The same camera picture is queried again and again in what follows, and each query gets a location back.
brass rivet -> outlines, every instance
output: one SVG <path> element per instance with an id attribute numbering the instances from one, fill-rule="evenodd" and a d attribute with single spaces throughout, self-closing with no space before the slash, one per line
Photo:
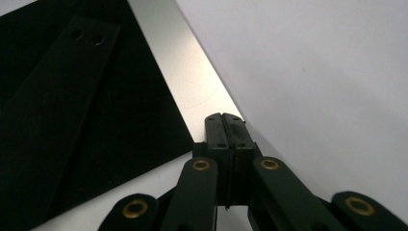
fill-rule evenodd
<path id="1" fill-rule="evenodd" d="M 359 207 L 356 207 L 353 203 L 360 203 L 363 204 L 366 208 L 362 209 Z M 345 200 L 345 205 L 354 213 L 362 215 L 362 216 L 371 216 L 375 213 L 374 208 L 372 205 L 370 205 L 367 201 L 351 196 Z"/>
<path id="2" fill-rule="evenodd" d="M 279 164 L 273 160 L 263 160 L 261 162 L 261 166 L 269 170 L 274 170 L 274 169 L 279 168 Z"/>
<path id="3" fill-rule="evenodd" d="M 130 207 L 133 205 L 140 205 L 140 209 L 138 211 L 131 211 Z M 122 210 L 122 214 L 126 218 L 138 218 L 142 216 L 147 211 L 147 203 L 142 199 L 134 199 L 129 202 Z"/>
<path id="4" fill-rule="evenodd" d="M 192 168 L 194 168 L 195 170 L 206 170 L 210 168 L 210 163 L 203 160 L 198 160 L 192 163 Z"/>

gold washer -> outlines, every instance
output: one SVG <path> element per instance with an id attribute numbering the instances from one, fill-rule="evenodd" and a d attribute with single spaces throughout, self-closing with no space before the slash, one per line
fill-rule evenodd
<path id="1" fill-rule="evenodd" d="M 210 168 L 210 163 L 208 163 L 207 161 L 198 160 L 192 163 L 192 168 L 194 168 L 195 170 L 206 170 Z"/>
<path id="2" fill-rule="evenodd" d="M 263 161 L 261 162 L 261 166 L 262 166 L 263 168 L 266 168 L 266 169 L 269 169 L 269 170 L 274 170 L 274 169 L 278 169 L 278 168 L 279 168 L 279 164 L 278 164 L 277 162 L 273 161 L 273 160 L 270 160 L 270 159 L 263 160 Z"/>
<path id="3" fill-rule="evenodd" d="M 360 209 L 353 205 L 353 202 L 358 202 L 364 204 L 367 209 Z M 366 200 L 351 196 L 345 200 L 345 205 L 354 213 L 362 215 L 362 216 L 371 216 L 375 213 L 374 207 L 370 205 Z"/>
<path id="4" fill-rule="evenodd" d="M 140 205 L 141 209 L 139 211 L 130 211 L 129 208 L 132 205 Z M 126 217 L 126 218 L 138 218 L 140 216 L 142 216 L 144 213 L 146 213 L 147 211 L 147 203 L 142 200 L 142 199 L 134 199 L 131 202 L 129 202 L 122 210 L 122 214 Z"/>

